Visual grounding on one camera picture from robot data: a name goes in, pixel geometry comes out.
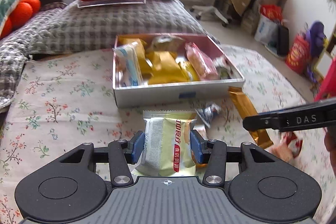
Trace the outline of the small blue white candy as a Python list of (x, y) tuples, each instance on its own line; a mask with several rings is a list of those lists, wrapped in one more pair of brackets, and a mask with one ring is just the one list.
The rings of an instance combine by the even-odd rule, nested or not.
[(214, 102), (208, 103), (205, 107), (195, 108), (200, 122), (207, 128), (211, 127), (212, 121), (222, 113), (222, 108)]

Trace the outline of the red snack packet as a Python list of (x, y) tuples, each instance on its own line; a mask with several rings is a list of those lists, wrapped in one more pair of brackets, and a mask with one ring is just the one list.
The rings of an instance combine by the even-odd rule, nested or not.
[(270, 147), (269, 151), (279, 159), (292, 164), (302, 151), (303, 139), (299, 138), (294, 132), (284, 132), (278, 144)]

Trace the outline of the green white biscuit packet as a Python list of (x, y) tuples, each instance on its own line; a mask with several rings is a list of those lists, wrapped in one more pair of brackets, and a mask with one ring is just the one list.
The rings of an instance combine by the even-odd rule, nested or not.
[(195, 111), (145, 110), (145, 142), (134, 176), (193, 176), (190, 132), (197, 121)]

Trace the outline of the gold snack bar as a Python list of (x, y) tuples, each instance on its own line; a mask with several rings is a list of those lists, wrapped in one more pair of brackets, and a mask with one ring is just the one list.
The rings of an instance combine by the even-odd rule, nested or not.
[[(242, 119), (257, 114), (255, 107), (248, 96), (243, 92), (242, 88), (229, 87), (228, 93)], [(259, 147), (266, 149), (273, 145), (273, 142), (265, 129), (248, 130), (248, 132)]]

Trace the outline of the white blue snack packet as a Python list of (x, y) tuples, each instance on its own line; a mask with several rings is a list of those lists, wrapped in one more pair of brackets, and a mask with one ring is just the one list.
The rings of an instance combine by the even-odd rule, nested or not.
[(132, 42), (116, 47), (116, 67), (120, 73), (119, 87), (132, 87), (143, 85), (143, 78), (138, 62), (136, 48), (138, 42)]

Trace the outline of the pink snack packet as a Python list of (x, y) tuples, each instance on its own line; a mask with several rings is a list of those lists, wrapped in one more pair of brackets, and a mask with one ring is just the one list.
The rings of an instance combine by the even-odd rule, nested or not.
[(188, 61), (193, 66), (200, 80), (212, 81), (220, 79), (213, 61), (195, 43), (186, 43), (185, 51)]

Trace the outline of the white walnut snack packet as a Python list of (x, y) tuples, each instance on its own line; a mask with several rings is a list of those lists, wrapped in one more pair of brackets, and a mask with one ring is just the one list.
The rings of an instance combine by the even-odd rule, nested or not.
[(146, 52), (169, 51), (176, 52), (183, 44), (185, 39), (175, 35), (160, 35), (152, 39)]

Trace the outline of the bright yellow snack packet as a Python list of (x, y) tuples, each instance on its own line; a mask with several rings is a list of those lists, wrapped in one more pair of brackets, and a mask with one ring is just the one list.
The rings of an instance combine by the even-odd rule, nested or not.
[(183, 75), (189, 82), (199, 81), (199, 77), (189, 61), (181, 61), (178, 63)]

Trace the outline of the floral tablecloth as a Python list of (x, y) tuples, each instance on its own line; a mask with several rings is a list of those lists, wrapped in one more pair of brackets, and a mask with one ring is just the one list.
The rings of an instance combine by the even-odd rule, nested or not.
[[(258, 113), (300, 105), (305, 100), (262, 55), (234, 46), (220, 46), (245, 77), (243, 92)], [(182, 100), (117, 108), (112, 89), (112, 50), (77, 53), (26, 63), (15, 98), (1, 129), (1, 223), (18, 223), (21, 214), (14, 191), (22, 178), (81, 143), (104, 147), (130, 139), (144, 129), (143, 110), (194, 110), (207, 101)], [(223, 113), (207, 129), (208, 137), (228, 145), (251, 141), (230, 98), (215, 102)], [(303, 140), (293, 165), (314, 177), (322, 200), (314, 219), (328, 223), (335, 213), (335, 176), (323, 138), (324, 129), (295, 133)]]

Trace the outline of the white pink-lined cardboard box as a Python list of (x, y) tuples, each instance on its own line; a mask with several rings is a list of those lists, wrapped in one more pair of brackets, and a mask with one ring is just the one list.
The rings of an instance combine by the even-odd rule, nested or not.
[(116, 37), (113, 91), (119, 108), (224, 97), (245, 78), (208, 35)]

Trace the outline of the black bag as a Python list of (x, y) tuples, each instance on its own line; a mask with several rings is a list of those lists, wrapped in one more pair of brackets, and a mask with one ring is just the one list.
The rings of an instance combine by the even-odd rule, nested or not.
[(283, 25), (278, 25), (277, 54), (286, 56), (289, 52), (289, 30)]

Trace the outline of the white blue plastic bag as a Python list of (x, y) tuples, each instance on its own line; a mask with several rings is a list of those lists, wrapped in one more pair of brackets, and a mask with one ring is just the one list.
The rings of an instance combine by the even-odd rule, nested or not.
[(255, 32), (255, 40), (262, 44), (268, 44), (277, 30), (278, 24), (264, 15), (260, 15), (259, 23)]

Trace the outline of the grey checked blanket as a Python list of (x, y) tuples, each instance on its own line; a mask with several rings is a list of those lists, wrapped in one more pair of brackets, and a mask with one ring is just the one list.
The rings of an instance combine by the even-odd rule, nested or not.
[(145, 33), (207, 34), (179, 0), (78, 8), (52, 3), (1, 39), (1, 108), (13, 101), (29, 55), (64, 55), (112, 48), (116, 36)]

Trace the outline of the small orange plush cushion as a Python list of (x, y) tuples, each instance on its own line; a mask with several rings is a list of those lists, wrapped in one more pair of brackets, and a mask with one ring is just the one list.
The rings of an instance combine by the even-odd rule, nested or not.
[(1, 39), (24, 26), (40, 8), (40, 0), (21, 0), (5, 21), (1, 32)]

